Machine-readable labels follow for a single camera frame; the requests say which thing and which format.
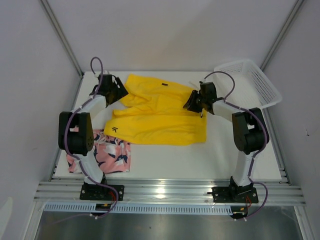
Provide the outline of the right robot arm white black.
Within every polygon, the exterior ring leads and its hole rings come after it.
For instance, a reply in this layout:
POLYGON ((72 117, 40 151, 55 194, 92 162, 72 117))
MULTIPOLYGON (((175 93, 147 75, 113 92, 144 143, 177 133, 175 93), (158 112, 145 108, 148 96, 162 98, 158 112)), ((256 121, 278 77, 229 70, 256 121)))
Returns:
POLYGON ((233 141, 239 153, 235 172, 230 177, 228 196, 239 202, 253 190, 251 173, 255 158, 270 140, 262 111, 257 107, 246 109, 218 97, 213 82, 201 81, 199 86, 183 107, 195 113, 206 111, 232 123, 233 141))

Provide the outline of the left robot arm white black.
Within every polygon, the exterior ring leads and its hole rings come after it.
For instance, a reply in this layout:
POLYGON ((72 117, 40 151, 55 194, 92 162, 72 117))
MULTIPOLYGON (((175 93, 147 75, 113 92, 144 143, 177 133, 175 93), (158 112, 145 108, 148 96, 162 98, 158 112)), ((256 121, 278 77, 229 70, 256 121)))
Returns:
POLYGON ((128 91, 120 78, 113 74, 100 74, 87 100, 72 111, 63 111, 58 119, 58 146, 75 158, 84 182, 93 185, 91 194, 97 200, 108 196, 109 188, 102 184, 103 171, 94 156, 92 120, 109 105, 119 101, 128 91))

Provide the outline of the yellow shorts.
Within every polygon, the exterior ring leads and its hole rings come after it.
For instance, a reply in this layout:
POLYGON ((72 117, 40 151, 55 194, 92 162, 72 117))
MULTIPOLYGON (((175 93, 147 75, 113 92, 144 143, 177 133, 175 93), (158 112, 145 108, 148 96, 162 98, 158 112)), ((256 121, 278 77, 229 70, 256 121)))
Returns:
POLYGON ((104 134, 137 145, 187 146, 207 139, 207 116, 184 108, 193 88, 150 76, 130 74, 104 134))

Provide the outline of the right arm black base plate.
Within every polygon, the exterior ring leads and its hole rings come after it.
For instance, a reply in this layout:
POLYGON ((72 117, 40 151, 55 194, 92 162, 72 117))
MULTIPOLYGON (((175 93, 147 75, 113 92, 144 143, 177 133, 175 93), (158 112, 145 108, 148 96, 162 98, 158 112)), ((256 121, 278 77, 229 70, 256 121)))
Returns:
POLYGON ((257 190, 252 185, 246 187, 216 186, 207 192, 211 195, 214 203, 245 204, 259 202, 257 190))

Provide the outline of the pink whale print shorts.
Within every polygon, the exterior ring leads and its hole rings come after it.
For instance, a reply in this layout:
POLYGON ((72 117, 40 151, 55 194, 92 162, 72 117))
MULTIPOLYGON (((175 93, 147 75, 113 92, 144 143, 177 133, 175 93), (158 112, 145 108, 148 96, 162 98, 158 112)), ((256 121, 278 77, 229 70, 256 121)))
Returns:
POLYGON ((95 162, 105 174, 126 173, 131 167, 131 145, 122 139, 93 130, 95 162))

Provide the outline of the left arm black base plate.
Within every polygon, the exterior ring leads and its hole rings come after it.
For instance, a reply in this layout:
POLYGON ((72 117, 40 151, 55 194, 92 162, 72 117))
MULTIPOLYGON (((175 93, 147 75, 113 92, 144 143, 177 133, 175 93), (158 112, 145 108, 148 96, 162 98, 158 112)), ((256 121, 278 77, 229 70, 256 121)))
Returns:
MULTIPOLYGON (((123 201, 125 186, 110 185, 118 193, 118 201, 123 201)), ((116 197, 114 190, 96 184, 84 183, 81 187, 79 199, 83 201, 111 201, 116 197)))

